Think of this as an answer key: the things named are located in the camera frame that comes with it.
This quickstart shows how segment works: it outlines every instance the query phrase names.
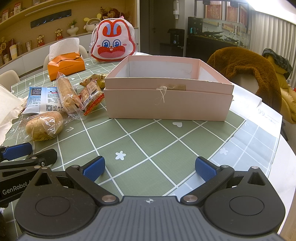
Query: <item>cardboard box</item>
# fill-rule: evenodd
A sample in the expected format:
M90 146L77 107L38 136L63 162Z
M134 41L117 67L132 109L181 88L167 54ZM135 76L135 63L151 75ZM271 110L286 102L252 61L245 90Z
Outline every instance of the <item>cardboard box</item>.
M20 9L21 9L21 1L15 3L14 15L20 13Z
M110 118L201 121L224 121L234 88L203 61L171 56L128 56L105 85Z
M9 8L3 10L3 13L2 13L2 22L6 21L8 19L8 13L9 13Z

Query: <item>packaged food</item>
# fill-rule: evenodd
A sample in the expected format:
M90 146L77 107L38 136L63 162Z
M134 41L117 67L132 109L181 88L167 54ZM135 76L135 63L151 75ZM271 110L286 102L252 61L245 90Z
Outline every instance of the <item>packaged food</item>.
M84 107L84 115L88 115L105 98L104 93L95 80L91 80L79 95Z
M9 139L45 141L55 138L69 121L63 111L50 111L23 118Z
M83 116L83 104L68 78L62 73L59 73L57 78L57 90L61 104L67 114L74 119L80 119Z
M57 87L30 87L26 109L23 114L62 111Z
M85 80L80 82L80 85L83 87L87 86L91 80L95 80L98 83L98 86L103 89L105 88L105 77L108 74L93 74L90 77L87 77Z

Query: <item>plastic bag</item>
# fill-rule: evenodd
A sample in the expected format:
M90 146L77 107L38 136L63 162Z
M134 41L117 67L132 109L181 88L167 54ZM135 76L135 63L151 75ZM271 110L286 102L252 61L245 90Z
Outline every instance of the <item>plastic bag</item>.
M23 114L62 110L57 87L30 87L26 109Z
M54 139L71 120L64 111L50 111L26 117L8 139L25 142Z
M80 85L82 85L83 87L86 87L90 81L95 80L98 83L98 86L103 89L105 88L105 77L108 74L93 74L89 77L87 77L85 80L82 80L80 82Z
M84 115L88 115L104 98L104 93L98 86L97 81L91 80L86 87L79 94L83 107Z
M137 52L135 30L122 18L104 19L93 30L89 53L98 61L121 61Z
M58 72L57 76L57 90L64 111L73 119L82 118L83 104L73 89L68 78L60 72Z

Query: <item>snack bag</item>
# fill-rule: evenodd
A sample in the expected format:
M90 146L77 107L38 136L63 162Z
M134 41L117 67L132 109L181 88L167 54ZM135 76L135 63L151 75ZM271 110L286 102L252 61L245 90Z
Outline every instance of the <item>snack bag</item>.
M90 81L95 80L98 83L98 86L103 89L105 88L105 77L107 76L107 74L93 74L89 77L87 77L85 80L82 80L80 82L80 85L82 85L83 87L86 87Z
M80 98L68 78L60 72L58 72L57 77L57 90L64 111L74 119L83 117L83 104Z
M88 115L105 98L95 80L91 80L79 95L83 103L84 115Z
M57 87L30 87L26 109L22 114L63 110Z
M92 33L89 52L98 61L121 61L136 51L135 30L125 19L105 19Z

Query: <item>white chair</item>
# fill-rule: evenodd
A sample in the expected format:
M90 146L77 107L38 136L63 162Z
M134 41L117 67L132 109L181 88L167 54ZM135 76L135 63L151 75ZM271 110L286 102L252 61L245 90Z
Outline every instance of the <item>white chair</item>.
M81 54L83 59L86 59L89 57L85 47L83 47L82 45L79 45L79 53ZM43 63L43 71L47 71L47 65L49 63L49 54L46 56L44 63Z
M20 78L14 70L8 70L0 74L0 84L11 92L11 86L20 82Z

